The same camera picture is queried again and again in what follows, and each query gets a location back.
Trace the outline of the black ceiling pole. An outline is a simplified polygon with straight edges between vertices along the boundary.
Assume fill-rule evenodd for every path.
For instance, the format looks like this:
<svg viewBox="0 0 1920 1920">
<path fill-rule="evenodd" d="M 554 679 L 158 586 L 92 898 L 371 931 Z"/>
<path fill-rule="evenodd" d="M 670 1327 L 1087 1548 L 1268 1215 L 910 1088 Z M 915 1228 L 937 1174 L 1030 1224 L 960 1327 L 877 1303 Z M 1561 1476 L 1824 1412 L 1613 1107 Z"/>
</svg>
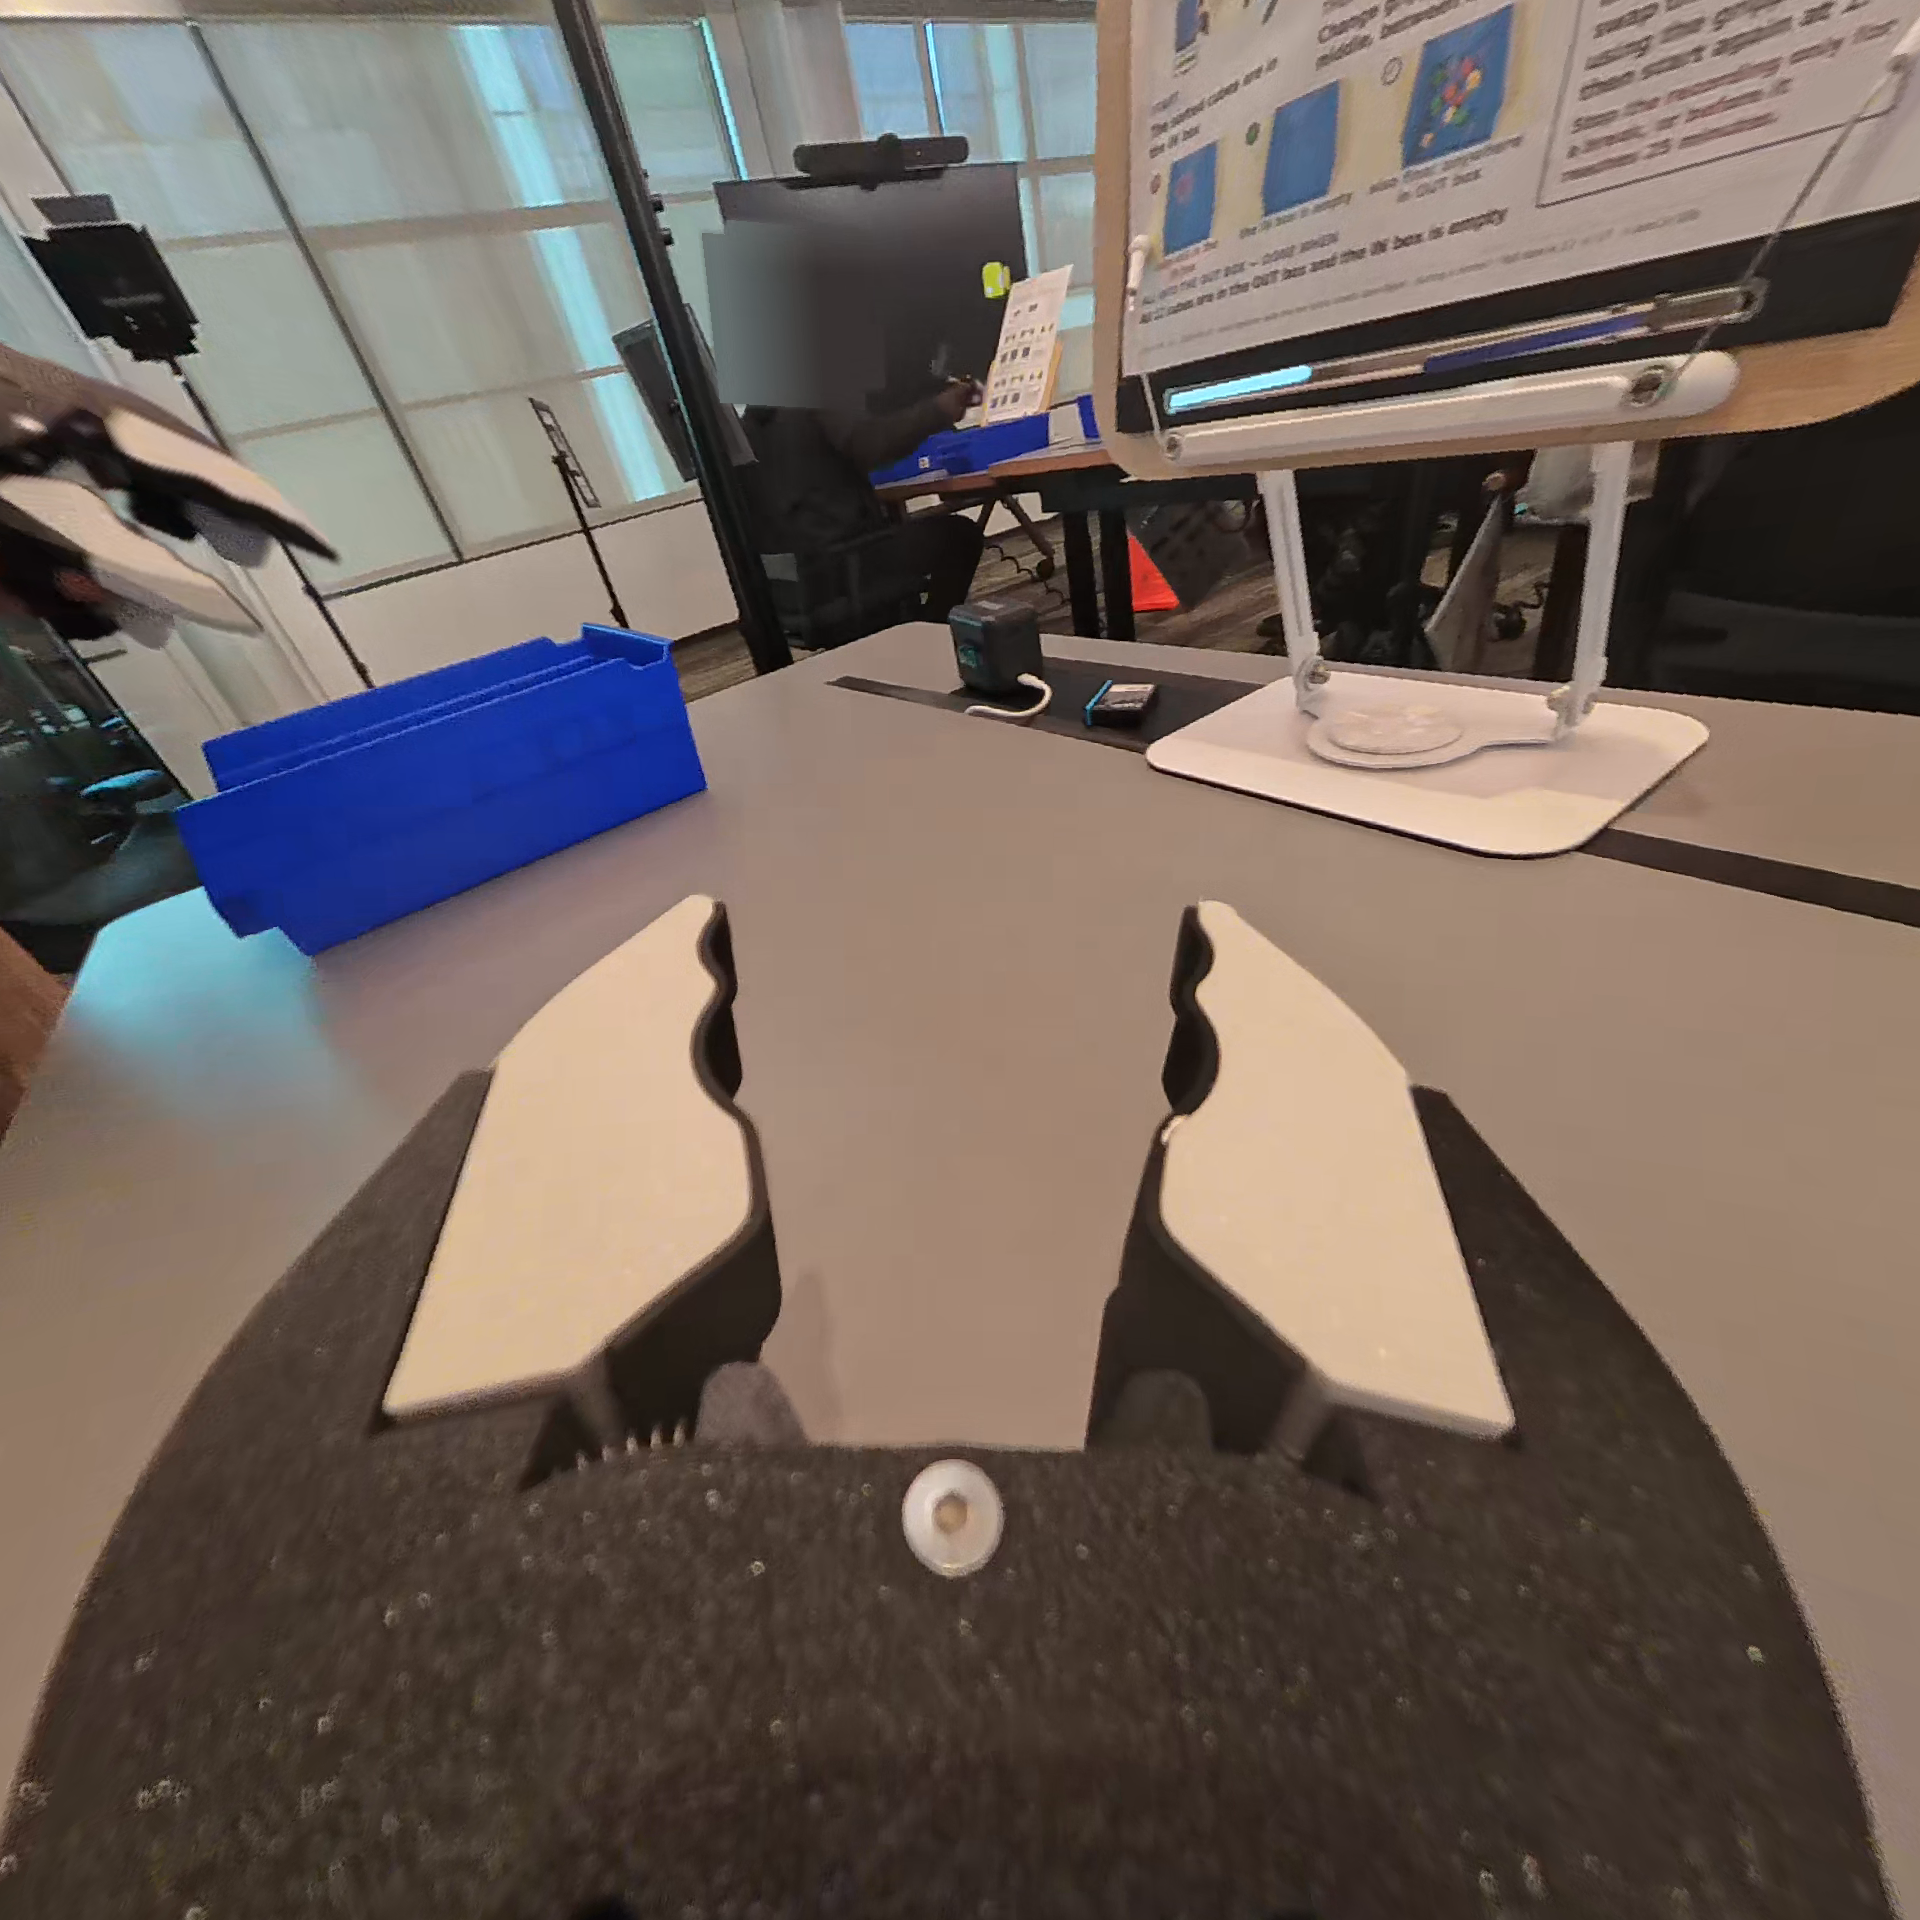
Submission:
<svg viewBox="0 0 1920 1920">
<path fill-rule="evenodd" d="M 589 470 L 581 466 L 579 452 L 568 441 L 565 424 L 554 416 L 554 408 L 536 396 L 528 396 L 528 408 L 548 441 L 551 466 L 554 466 L 557 484 L 565 490 L 575 528 L 584 539 L 589 561 L 607 596 L 610 625 L 627 627 L 627 612 L 619 603 L 619 593 L 615 589 L 610 564 L 596 546 L 595 514 L 600 511 L 600 497 L 596 497 Z"/>
</svg>

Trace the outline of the black webcam bar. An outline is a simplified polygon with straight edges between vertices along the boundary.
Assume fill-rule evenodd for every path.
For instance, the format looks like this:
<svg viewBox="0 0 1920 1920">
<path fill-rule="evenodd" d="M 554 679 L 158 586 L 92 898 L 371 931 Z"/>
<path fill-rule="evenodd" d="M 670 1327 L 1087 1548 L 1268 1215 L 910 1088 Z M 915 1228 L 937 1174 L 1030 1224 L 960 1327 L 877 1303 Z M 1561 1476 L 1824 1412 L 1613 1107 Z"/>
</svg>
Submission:
<svg viewBox="0 0 1920 1920">
<path fill-rule="evenodd" d="M 816 140 L 792 151 L 792 172 L 811 189 L 859 187 L 940 177 L 967 165 L 963 136 L 900 136 L 896 130 L 871 140 Z"/>
</svg>

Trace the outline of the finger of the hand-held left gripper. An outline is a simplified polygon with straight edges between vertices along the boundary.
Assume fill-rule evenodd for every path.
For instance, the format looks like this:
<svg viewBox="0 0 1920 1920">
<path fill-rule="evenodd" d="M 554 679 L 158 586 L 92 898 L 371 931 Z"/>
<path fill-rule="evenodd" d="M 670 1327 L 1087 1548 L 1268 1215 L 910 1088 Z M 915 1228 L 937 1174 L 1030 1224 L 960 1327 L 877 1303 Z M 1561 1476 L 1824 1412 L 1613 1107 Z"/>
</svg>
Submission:
<svg viewBox="0 0 1920 1920">
<path fill-rule="evenodd" d="M 61 640 L 165 645 L 178 627 L 262 634 L 222 581 L 135 533 L 80 484 L 2 484 L 2 612 Z"/>
<path fill-rule="evenodd" d="M 178 424 L 114 408 L 100 418 L 107 486 L 174 539 L 199 539 L 222 561 L 262 568 L 274 548 L 341 561 L 334 541 L 277 486 L 224 449 Z"/>
</svg>

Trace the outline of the large black display screen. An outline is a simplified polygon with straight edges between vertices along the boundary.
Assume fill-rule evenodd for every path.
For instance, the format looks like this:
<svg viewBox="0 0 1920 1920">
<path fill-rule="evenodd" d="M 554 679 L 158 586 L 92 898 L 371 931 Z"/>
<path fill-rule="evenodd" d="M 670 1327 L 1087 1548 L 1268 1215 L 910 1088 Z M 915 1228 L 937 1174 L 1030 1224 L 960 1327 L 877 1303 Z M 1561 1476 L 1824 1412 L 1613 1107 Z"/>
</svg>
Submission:
<svg viewBox="0 0 1920 1920">
<path fill-rule="evenodd" d="M 896 413 L 986 380 L 1030 274 L 1013 165 L 875 189 L 720 181 L 716 205 L 707 316 L 732 399 Z"/>
</svg>

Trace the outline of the wooden desk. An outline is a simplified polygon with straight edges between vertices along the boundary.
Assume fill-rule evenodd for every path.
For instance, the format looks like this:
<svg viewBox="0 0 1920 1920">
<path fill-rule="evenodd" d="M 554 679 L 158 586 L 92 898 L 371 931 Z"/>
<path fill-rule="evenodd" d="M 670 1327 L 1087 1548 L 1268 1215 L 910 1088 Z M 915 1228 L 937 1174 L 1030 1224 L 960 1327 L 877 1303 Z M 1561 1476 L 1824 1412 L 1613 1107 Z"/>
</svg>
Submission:
<svg viewBox="0 0 1920 1920">
<path fill-rule="evenodd" d="M 877 484 L 896 505 L 933 502 L 989 528 L 996 515 L 1031 497 L 1049 515 L 1061 515 L 1061 556 L 1070 634 L 1133 645 L 1137 586 L 1133 537 L 1126 525 L 1131 478 L 1097 445 L 1036 452 L 975 474 L 916 474 Z"/>
</svg>

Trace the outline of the black thin monitor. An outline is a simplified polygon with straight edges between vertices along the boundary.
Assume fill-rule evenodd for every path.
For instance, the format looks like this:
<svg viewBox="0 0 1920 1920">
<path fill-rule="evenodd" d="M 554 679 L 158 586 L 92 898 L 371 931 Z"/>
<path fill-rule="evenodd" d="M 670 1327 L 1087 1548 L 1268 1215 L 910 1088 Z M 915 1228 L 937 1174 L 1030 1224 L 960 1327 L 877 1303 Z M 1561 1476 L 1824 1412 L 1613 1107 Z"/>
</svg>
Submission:
<svg viewBox="0 0 1920 1920">
<path fill-rule="evenodd" d="M 615 337 L 615 351 L 618 351 L 618 361 L 642 402 L 642 413 L 645 413 L 659 445 L 667 449 L 673 470 L 680 474 L 680 484 L 695 486 L 700 470 L 695 470 L 691 431 L 684 424 L 684 413 L 680 402 L 673 367 L 663 351 L 659 325 L 641 319 L 641 325 L 619 331 Z"/>
</svg>

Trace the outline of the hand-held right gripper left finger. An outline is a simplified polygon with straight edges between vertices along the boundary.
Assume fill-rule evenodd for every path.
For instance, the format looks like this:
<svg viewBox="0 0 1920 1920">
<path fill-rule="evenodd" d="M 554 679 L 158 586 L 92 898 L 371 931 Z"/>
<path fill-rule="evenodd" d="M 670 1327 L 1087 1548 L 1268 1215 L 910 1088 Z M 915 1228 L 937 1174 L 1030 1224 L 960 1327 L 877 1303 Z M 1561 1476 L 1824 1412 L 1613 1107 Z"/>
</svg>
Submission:
<svg viewBox="0 0 1920 1920">
<path fill-rule="evenodd" d="M 496 1054 L 382 1391 L 396 1428 L 544 1402 L 589 1444 L 684 1444 L 779 1316 L 741 1110 L 732 919 L 690 894 Z"/>
</svg>

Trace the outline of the black floor lamp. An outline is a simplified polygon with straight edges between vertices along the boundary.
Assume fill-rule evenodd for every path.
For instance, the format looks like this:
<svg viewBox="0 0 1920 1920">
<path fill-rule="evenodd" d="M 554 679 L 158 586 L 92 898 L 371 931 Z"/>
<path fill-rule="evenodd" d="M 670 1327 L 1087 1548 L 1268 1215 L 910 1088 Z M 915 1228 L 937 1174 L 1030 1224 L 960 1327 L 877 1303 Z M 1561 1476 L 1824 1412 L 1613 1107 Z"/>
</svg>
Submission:
<svg viewBox="0 0 1920 1920">
<path fill-rule="evenodd" d="M 589 121 L 595 127 L 610 196 L 636 255 L 641 281 L 659 337 L 659 352 L 670 369 L 673 396 L 684 421 L 695 484 L 707 511 L 707 525 L 732 586 L 739 634 L 755 660 L 756 677 L 770 677 L 792 664 L 761 551 L 749 497 L 732 460 L 720 402 L 702 361 L 702 337 L 681 300 L 680 278 L 670 257 L 670 240 L 659 226 L 655 196 L 636 154 L 634 127 L 619 109 L 610 54 L 595 15 L 595 3 L 551 3 L 565 59 L 575 73 Z"/>
</svg>

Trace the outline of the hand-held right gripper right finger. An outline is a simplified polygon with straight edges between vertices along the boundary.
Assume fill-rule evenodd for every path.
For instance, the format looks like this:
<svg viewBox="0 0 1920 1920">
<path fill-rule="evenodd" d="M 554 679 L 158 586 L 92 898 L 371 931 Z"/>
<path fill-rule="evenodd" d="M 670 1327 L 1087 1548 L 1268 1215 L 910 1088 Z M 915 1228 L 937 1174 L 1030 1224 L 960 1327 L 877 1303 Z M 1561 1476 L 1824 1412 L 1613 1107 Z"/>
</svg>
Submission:
<svg viewBox="0 0 1920 1920">
<path fill-rule="evenodd" d="M 1187 1381 L 1211 1449 L 1334 1463 L 1358 1419 L 1506 1444 L 1514 1408 L 1413 1083 L 1223 903 L 1184 907 L 1167 1116 L 1100 1309 L 1090 1444 Z"/>
</svg>

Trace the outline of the black round device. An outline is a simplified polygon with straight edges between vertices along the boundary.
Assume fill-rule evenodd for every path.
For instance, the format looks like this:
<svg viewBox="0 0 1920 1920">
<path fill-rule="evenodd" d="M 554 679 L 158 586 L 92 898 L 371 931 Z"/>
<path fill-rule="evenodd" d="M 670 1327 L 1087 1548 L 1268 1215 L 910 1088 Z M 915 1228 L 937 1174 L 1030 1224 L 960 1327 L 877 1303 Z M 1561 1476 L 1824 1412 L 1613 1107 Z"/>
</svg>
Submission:
<svg viewBox="0 0 1920 1920">
<path fill-rule="evenodd" d="M 1008 599 L 973 599 L 947 613 L 963 688 L 1008 701 L 1041 682 L 1039 613 Z"/>
</svg>

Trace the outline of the black mesh chair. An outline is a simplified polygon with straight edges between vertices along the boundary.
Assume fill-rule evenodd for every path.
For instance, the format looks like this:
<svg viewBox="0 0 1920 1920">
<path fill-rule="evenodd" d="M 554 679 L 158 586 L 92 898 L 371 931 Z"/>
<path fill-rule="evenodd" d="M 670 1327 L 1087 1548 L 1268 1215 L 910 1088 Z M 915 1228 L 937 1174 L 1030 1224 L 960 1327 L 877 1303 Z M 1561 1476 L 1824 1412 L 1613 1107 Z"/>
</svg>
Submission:
<svg viewBox="0 0 1920 1920">
<path fill-rule="evenodd" d="M 1639 682 L 1918 714 L 1918 389 L 1697 445 Z"/>
</svg>

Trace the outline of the black office chair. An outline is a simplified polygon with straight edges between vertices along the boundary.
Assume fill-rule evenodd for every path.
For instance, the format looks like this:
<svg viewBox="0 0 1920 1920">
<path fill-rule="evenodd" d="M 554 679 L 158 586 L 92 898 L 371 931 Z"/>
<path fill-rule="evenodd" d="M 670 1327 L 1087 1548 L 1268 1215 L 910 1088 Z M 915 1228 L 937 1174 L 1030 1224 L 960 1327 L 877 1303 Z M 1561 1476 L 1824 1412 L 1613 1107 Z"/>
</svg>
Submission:
<svg viewBox="0 0 1920 1920">
<path fill-rule="evenodd" d="M 761 551 L 777 631 L 792 652 L 849 646 L 921 607 L 916 572 L 896 533 L 864 533 L 803 551 Z"/>
</svg>

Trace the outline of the small instruction sheet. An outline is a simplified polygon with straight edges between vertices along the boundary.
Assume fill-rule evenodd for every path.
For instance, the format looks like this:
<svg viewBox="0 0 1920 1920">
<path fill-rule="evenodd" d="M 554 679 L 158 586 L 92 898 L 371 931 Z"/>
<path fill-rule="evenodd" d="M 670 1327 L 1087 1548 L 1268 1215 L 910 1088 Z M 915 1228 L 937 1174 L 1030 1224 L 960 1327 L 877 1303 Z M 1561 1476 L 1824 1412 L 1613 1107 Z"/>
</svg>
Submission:
<svg viewBox="0 0 1920 1920">
<path fill-rule="evenodd" d="M 982 424 L 1008 424 L 1052 408 L 1067 291 L 1070 269 L 1052 269 L 1008 287 L 996 357 L 979 391 Z"/>
</svg>

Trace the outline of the white tablet stand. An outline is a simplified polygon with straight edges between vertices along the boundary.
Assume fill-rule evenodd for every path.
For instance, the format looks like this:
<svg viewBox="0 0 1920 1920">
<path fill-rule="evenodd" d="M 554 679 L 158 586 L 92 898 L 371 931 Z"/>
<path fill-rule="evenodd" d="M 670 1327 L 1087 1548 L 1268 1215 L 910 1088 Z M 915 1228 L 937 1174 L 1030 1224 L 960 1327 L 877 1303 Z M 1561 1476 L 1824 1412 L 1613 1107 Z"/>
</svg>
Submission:
<svg viewBox="0 0 1920 1920">
<path fill-rule="evenodd" d="M 1377 352 L 1270 376 L 1145 389 L 1179 466 L 1261 479 L 1286 636 L 1286 682 L 1169 732 L 1154 770 L 1433 847 L 1540 860 L 1588 847 L 1702 745 L 1692 718 L 1603 707 L 1634 452 L 1642 431 L 1724 405 L 1738 364 L 1709 342 L 1749 319 L 1765 278 L 1499 326 L 1425 357 Z M 1544 695 L 1486 682 L 1342 677 L 1309 620 L 1294 470 L 1306 454 L 1466 441 L 1593 449 L 1588 568 L 1572 669 Z"/>
</svg>

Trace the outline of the wood-framed instruction board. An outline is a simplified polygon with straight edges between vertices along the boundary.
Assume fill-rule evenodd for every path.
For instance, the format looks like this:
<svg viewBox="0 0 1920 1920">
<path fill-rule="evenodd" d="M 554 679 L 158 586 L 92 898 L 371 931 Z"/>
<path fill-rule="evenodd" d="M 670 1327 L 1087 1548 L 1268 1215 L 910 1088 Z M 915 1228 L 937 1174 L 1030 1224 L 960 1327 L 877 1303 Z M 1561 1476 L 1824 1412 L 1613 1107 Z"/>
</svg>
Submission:
<svg viewBox="0 0 1920 1920">
<path fill-rule="evenodd" d="M 1105 3 L 1133 478 L 1824 421 L 1918 374 L 1918 3 Z"/>
</svg>

